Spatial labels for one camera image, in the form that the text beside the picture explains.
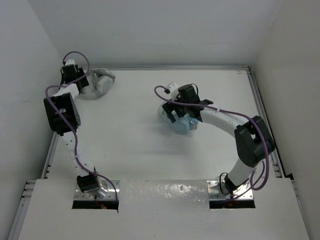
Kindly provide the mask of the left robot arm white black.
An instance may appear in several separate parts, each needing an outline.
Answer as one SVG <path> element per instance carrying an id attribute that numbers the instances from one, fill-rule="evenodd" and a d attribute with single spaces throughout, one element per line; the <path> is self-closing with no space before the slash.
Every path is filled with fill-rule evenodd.
<path id="1" fill-rule="evenodd" d="M 61 83 L 58 86 L 58 92 L 49 97 L 48 90 L 45 91 L 46 97 L 43 103 L 48 123 L 51 130 L 62 138 L 74 159 L 79 190 L 98 198 L 102 193 L 102 186 L 96 168 L 84 154 L 77 137 L 81 119 L 74 102 L 81 90 L 89 83 L 83 68 L 78 67 L 73 60 L 64 62 L 60 73 Z"/>

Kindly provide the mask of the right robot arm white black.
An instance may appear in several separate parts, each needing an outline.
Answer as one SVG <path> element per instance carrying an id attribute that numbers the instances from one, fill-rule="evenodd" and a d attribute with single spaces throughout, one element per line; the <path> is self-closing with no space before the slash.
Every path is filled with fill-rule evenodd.
<path id="1" fill-rule="evenodd" d="M 221 109 L 208 99 L 201 100 L 199 89 L 193 84 L 179 86 L 170 83 L 161 89 L 170 98 L 164 100 L 158 114 L 173 130 L 187 134 L 196 130 L 199 123 L 204 123 L 234 137 L 238 160 L 226 173 L 224 184 L 220 185 L 222 194 L 233 195 L 247 180 L 252 181 L 258 164 L 262 164 L 262 176 L 269 177 L 269 156 L 276 145 L 260 116 L 249 117 Z"/>

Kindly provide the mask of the grey white headphones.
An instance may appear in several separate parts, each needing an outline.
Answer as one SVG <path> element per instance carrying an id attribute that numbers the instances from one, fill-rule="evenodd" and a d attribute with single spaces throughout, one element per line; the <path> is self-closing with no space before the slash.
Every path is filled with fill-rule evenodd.
<path id="1" fill-rule="evenodd" d="M 89 86 L 80 93 L 80 97 L 87 101 L 98 100 L 106 95 L 113 87 L 116 76 L 106 68 L 93 68 L 87 75 Z"/>

